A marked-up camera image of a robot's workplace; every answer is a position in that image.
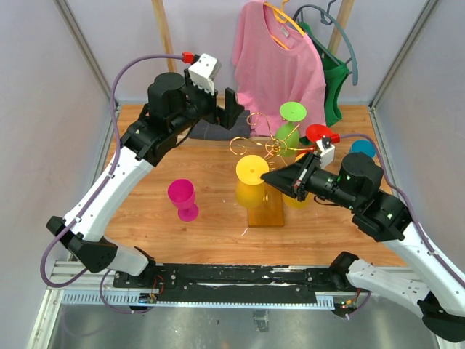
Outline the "yellow wine glass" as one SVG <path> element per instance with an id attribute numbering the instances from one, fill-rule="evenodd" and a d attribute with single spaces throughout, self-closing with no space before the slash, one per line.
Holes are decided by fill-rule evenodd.
<path id="1" fill-rule="evenodd" d="M 235 168 L 238 178 L 235 195 L 242 207 L 253 209 L 262 204 L 265 186 L 261 176 L 269 170 L 268 163 L 258 155 L 244 156 L 238 161 Z"/>
<path id="2" fill-rule="evenodd" d="M 296 158 L 294 159 L 295 162 L 297 162 L 300 158 L 302 158 L 304 155 L 306 155 L 306 153 L 304 152 L 300 152 L 296 155 Z M 308 197 L 303 200 L 303 201 L 298 201 L 296 198 L 291 198 L 285 194 L 282 195 L 282 199 L 284 201 L 284 203 L 291 207 L 291 208 L 294 208 L 294 209 L 303 209 L 305 207 L 308 206 L 309 204 L 309 200 L 308 200 Z"/>

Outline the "yellow wine glass front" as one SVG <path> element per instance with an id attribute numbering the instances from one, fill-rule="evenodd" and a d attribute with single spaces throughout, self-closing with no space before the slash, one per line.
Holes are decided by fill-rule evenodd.
<path id="1" fill-rule="evenodd" d="M 242 207 L 253 209 L 262 204 L 265 186 L 261 176 L 269 170 L 268 163 L 258 155 L 244 156 L 238 161 L 235 168 L 238 178 L 235 195 Z"/>

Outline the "blue wine glass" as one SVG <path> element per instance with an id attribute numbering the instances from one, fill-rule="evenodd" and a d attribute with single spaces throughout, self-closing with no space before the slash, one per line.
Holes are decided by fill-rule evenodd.
<path id="1" fill-rule="evenodd" d="M 356 140 L 351 144 L 349 153 L 364 153 L 373 158 L 376 155 L 376 149 L 368 140 Z"/>

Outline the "magenta wine glass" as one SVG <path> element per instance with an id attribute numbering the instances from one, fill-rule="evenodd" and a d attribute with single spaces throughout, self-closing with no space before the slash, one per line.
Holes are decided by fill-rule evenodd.
<path id="1" fill-rule="evenodd" d="M 199 214 L 195 203 L 194 185 L 187 179 L 178 179 L 167 190 L 169 200 L 177 208 L 178 217 L 183 222 L 192 222 Z"/>

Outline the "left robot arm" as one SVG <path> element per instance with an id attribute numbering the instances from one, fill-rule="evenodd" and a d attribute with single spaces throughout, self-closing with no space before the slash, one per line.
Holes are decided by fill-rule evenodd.
<path id="1" fill-rule="evenodd" d="M 218 106 L 217 93 L 202 89 L 189 69 L 183 74 L 158 75 L 147 96 L 139 118 L 124 132 L 108 167 L 89 192 L 66 216 L 53 216 L 46 224 L 89 272 L 127 273 L 142 288 L 155 281 L 150 256 L 106 238 L 108 223 L 135 185 L 179 145 L 181 133 L 201 120 L 231 129 L 244 111 L 231 88 L 225 90 L 225 105 Z"/>

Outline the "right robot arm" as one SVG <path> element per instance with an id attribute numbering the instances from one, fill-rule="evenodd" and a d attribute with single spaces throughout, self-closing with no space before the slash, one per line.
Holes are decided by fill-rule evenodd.
<path id="1" fill-rule="evenodd" d="M 394 276 L 342 252 L 331 264 L 331 286 L 379 294 L 419 316 L 438 337 L 464 341 L 464 275 L 418 232 L 407 205 L 380 189 L 382 168 L 364 153 L 346 155 L 338 174 L 321 169 L 319 160 L 308 153 L 261 178 L 288 197 L 302 200 L 313 194 L 349 209 L 359 230 L 395 252 L 420 279 Z"/>

